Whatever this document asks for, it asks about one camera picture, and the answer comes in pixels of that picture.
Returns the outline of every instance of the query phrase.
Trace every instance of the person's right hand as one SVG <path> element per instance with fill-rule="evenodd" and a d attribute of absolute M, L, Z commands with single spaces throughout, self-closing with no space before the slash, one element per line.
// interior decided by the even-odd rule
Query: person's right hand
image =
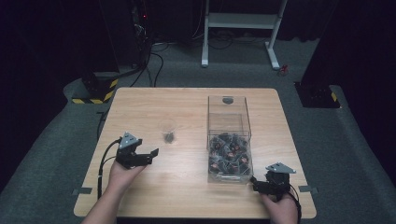
<path fill-rule="evenodd" d="M 278 202 L 273 202 L 266 194 L 260 194 L 267 208 L 272 223 L 274 224 L 296 224 L 298 221 L 297 205 L 293 198 L 285 193 Z"/>

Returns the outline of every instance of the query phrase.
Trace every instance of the person's left hand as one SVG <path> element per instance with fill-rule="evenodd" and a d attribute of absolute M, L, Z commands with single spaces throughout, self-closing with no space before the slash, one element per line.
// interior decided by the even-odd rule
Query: person's left hand
<path fill-rule="evenodd" d="M 136 166 L 131 169 L 126 169 L 117 161 L 114 161 L 113 165 L 111 166 L 107 189 L 115 190 L 118 193 L 124 193 L 125 190 L 131 186 L 134 179 L 146 167 L 147 166 Z"/>

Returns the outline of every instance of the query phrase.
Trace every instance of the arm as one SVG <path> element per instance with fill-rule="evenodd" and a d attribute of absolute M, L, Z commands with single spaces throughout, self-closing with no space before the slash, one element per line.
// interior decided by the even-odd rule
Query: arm
<path fill-rule="evenodd" d="M 261 194 L 262 201 L 267 208 L 274 224 L 296 224 L 298 220 L 297 206 L 288 193 L 283 194 L 282 199 L 273 202 L 266 194 Z"/>
<path fill-rule="evenodd" d="M 127 170 L 118 162 L 114 161 L 111 166 L 110 177 L 105 192 L 93 206 L 90 213 L 84 218 L 82 223 L 114 223 L 119 210 L 120 201 L 125 191 L 129 188 L 137 175 L 145 168 L 146 166 L 137 166 L 131 170 Z"/>

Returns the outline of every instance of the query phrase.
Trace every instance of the small packaged item in box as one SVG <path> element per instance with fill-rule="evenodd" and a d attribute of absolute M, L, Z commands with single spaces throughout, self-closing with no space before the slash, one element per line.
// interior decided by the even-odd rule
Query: small packaged item in box
<path fill-rule="evenodd" d="M 249 182 L 253 176 L 250 136 L 246 97 L 208 97 L 209 182 Z"/>

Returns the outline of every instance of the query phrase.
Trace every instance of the forearm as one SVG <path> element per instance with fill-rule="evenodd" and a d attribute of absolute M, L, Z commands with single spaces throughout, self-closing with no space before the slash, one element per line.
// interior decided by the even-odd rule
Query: forearm
<path fill-rule="evenodd" d="M 113 224 L 117 217 L 122 196 L 123 192 L 121 191 L 105 190 L 82 223 Z"/>

